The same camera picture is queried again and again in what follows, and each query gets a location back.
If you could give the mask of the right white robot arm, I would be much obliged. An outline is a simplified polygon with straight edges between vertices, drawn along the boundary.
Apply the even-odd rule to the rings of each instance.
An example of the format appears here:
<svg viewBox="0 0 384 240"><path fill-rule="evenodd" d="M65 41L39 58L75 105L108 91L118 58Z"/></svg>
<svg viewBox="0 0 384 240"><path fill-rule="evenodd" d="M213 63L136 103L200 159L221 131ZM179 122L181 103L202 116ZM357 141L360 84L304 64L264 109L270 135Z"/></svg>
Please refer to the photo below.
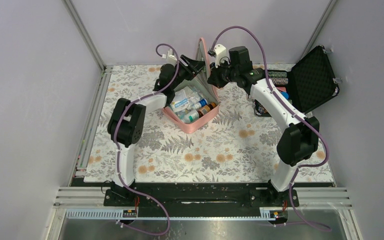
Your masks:
<svg viewBox="0 0 384 240"><path fill-rule="evenodd" d="M281 205L286 199L286 190L291 189L298 174L299 163L309 159L318 150L320 123L315 117L307 118L286 100L269 78L267 70L254 68L250 54L245 46L230 50L214 50L215 61L221 65L198 61L195 66L191 59L181 55L180 59L192 73L206 68L210 74L209 84L223 87L237 83L253 99L262 103L282 131L276 146L280 162L270 180L272 189L267 191L267 201L273 206Z"/></svg>

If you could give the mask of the white sachets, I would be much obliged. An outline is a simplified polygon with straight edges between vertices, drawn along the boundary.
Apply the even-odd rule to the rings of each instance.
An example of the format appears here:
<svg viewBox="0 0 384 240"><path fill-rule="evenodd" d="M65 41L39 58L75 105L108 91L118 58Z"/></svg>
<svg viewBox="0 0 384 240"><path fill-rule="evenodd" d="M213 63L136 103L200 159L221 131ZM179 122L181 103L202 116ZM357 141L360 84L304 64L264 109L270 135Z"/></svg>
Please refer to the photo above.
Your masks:
<svg viewBox="0 0 384 240"><path fill-rule="evenodd" d="M186 86L183 90L185 91L186 98L190 104L195 104L199 100L205 98L205 96L194 86Z"/></svg>

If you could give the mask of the brown syrup bottle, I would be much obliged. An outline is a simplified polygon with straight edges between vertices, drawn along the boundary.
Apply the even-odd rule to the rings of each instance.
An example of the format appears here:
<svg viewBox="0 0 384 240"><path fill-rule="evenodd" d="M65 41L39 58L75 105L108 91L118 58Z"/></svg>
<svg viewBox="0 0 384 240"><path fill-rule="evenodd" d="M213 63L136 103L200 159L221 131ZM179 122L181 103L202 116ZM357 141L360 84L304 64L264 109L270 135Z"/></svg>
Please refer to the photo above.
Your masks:
<svg viewBox="0 0 384 240"><path fill-rule="evenodd" d="M216 107L215 102L211 102L209 104L206 104L205 106L201 107L200 109L197 110L198 116L201 118L204 115L208 114L211 110L213 110Z"/></svg>

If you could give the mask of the white plastic bottle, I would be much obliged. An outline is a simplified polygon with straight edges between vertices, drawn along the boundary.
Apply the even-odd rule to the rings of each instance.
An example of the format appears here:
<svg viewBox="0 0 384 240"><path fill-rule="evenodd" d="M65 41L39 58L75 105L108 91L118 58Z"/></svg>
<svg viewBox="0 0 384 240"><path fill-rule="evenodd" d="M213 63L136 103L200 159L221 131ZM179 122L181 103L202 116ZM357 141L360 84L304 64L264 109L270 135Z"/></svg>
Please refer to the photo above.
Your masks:
<svg viewBox="0 0 384 240"><path fill-rule="evenodd" d="M191 124L199 118L200 118L200 113L194 109L188 112L187 114L185 114L181 120L185 124Z"/></svg>

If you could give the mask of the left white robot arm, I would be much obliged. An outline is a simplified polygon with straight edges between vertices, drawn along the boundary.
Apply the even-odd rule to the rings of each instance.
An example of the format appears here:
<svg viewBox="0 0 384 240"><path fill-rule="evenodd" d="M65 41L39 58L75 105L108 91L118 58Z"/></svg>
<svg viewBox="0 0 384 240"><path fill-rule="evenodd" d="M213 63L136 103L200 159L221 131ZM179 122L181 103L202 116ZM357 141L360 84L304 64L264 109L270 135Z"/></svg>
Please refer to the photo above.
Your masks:
<svg viewBox="0 0 384 240"><path fill-rule="evenodd" d="M201 86L217 100L218 94L214 86L208 84L210 64L203 60L192 60L188 64L166 63L160 69L155 80L153 92L136 100L120 98L111 115L107 132L117 146L117 155L113 182L120 186L116 199L124 206L132 204L135 192L129 188L135 181L134 149L142 136L145 116L148 112L162 112L186 134L191 134L207 124L219 113L219 106L191 123L183 122L170 108L176 88L184 81L192 81L202 75Z"/></svg>

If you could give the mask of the pink medicine kit case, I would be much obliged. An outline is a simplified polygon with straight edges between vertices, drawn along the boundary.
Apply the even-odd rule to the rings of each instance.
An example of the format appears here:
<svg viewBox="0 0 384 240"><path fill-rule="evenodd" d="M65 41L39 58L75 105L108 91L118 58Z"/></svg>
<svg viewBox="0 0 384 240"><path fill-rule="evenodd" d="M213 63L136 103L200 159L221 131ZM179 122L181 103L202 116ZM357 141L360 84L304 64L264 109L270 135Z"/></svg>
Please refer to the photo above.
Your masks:
<svg viewBox="0 0 384 240"><path fill-rule="evenodd" d="M217 88L207 83L210 77L210 60L204 38L199 38L196 57L184 60L199 71L193 78L185 78L174 88L174 100L162 109L163 114L184 133L191 134L203 127L219 113L220 99Z"/></svg>

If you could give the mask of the small blue label bottle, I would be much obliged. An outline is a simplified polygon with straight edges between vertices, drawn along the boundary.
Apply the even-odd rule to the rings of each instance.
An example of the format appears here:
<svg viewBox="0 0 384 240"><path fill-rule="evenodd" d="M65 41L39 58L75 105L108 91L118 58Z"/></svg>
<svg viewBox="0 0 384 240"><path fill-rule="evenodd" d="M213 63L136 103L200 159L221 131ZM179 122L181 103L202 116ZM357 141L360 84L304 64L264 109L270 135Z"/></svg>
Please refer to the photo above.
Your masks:
<svg viewBox="0 0 384 240"><path fill-rule="evenodd" d="M205 99L205 98L202 98L201 100L199 100L198 102L194 103L192 106L191 106L191 109L192 110L199 110L200 108L204 107L205 105L208 104L208 101Z"/></svg>

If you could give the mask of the white blue gauze packet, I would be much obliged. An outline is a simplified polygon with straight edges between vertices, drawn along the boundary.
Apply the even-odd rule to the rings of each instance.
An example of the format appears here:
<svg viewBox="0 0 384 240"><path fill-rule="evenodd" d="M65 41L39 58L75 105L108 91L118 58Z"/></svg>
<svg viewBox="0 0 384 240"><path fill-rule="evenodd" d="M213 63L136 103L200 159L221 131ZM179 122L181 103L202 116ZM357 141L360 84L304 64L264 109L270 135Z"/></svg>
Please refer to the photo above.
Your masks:
<svg viewBox="0 0 384 240"><path fill-rule="evenodd" d="M188 109L190 107L190 101L187 94L184 91L175 93L169 106L174 113Z"/></svg>

